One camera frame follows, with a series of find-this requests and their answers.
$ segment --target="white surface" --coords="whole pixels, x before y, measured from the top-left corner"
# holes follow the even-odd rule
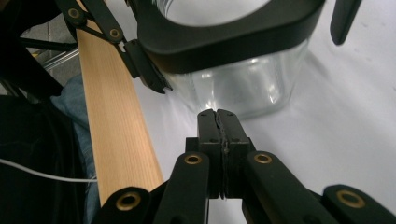
[[[108,2],[130,40],[131,9]],[[396,214],[396,1],[363,1],[342,47],[330,37],[333,7],[323,8],[290,103],[241,123],[257,149],[276,154],[308,189],[349,185]],[[196,114],[172,92],[134,84],[167,179],[185,138],[196,136]],[[209,223],[245,222],[233,200],[211,202],[209,215]]]

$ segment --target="wooden plank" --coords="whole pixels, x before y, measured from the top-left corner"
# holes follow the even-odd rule
[[[163,182],[132,78],[116,49],[78,31],[101,204],[118,189]]]

